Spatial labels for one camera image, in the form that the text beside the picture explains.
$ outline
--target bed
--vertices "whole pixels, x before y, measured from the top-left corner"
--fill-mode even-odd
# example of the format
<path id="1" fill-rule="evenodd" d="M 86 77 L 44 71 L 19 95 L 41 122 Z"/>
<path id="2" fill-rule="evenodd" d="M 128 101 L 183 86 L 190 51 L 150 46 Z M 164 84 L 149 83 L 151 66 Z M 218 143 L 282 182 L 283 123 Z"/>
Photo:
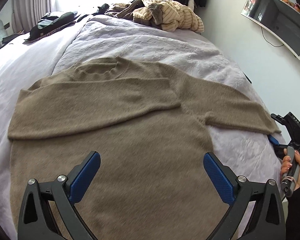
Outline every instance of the bed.
<path id="1" fill-rule="evenodd" d="M 25 44 L 28 34 L 0 50 L 0 225 L 17 239 L 10 209 L 10 149 L 7 129 L 21 89 L 74 64 L 100 57 L 159 61 L 187 74 L 231 86 L 265 109 L 262 100 L 238 65 L 203 36 L 190 30 L 173 33 L 104 15 L 88 18 L 35 43 Z M 250 181 L 279 182 L 281 163 L 267 136 L 209 127 L 214 152 L 235 174 Z M 274 134 L 280 143 L 280 134 Z M 239 226 L 242 234 L 253 208 L 250 203 Z"/>

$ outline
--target person's arm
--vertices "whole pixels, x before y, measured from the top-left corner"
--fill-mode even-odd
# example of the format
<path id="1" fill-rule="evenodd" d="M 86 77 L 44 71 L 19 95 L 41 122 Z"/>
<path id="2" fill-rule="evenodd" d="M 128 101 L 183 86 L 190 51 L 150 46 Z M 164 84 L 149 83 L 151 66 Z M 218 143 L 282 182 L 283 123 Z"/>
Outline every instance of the person's arm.
<path id="1" fill-rule="evenodd" d="M 295 159 L 300 165 L 300 153 L 295 152 Z M 284 173 L 288 172 L 291 167 L 290 157 L 285 156 L 283 158 L 281 173 L 282 176 Z M 286 220 L 286 240 L 300 240 L 300 174 L 296 184 L 295 191 L 288 200 L 288 217 Z"/>

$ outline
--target wall-mounted tv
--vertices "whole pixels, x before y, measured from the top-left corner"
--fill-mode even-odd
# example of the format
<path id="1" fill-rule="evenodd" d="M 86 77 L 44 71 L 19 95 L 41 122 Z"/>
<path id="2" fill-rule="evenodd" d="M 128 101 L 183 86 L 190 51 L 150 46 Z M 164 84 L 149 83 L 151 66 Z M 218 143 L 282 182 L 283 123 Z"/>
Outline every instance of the wall-mounted tv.
<path id="1" fill-rule="evenodd" d="M 283 0 L 247 0 L 242 15 L 271 32 L 300 59 L 300 12 Z"/>

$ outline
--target silver screw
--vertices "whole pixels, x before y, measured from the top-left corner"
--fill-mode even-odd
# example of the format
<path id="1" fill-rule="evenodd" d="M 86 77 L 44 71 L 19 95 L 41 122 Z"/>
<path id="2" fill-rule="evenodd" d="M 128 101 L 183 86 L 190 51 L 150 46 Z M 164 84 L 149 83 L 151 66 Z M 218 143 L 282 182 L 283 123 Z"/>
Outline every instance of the silver screw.
<path id="1" fill-rule="evenodd" d="M 246 182 L 247 181 L 247 178 L 245 176 L 239 176 L 238 180 L 240 182 Z"/>
<path id="2" fill-rule="evenodd" d="M 272 186 L 274 186 L 275 185 L 275 181 L 273 179 L 270 179 L 269 180 L 269 184 L 272 185 Z"/>
<path id="3" fill-rule="evenodd" d="M 35 179 L 29 179 L 29 181 L 28 181 L 28 184 L 29 185 L 32 185 L 32 184 L 34 184 L 35 183 Z"/>
<path id="4" fill-rule="evenodd" d="M 60 181 L 60 182 L 64 181 L 65 179 L 66 179 L 66 176 L 65 176 L 65 175 L 60 175 L 60 176 L 58 177 L 58 181 Z"/>

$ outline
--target hand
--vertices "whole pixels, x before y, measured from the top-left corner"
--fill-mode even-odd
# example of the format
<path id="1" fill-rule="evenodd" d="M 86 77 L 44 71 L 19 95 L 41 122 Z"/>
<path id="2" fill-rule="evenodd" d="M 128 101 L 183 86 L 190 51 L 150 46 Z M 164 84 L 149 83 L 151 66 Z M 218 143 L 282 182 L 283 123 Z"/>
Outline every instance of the hand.
<path id="1" fill-rule="evenodd" d="M 283 150 L 284 154 L 287 155 L 287 149 Z M 296 159 L 297 163 L 300 165 L 300 153 L 295 150 L 294 158 Z M 282 165 L 281 165 L 281 171 L 280 171 L 280 178 L 282 179 L 282 175 L 284 173 L 287 173 L 289 169 L 291 168 L 292 164 L 290 163 L 291 158 L 289 156 L 285 156 L 282 160 Z M 299 178 L 296 184 L 296 187 L 294 190 L 297 190 L 300 188 L 300 173 L 299 173 Z"/>

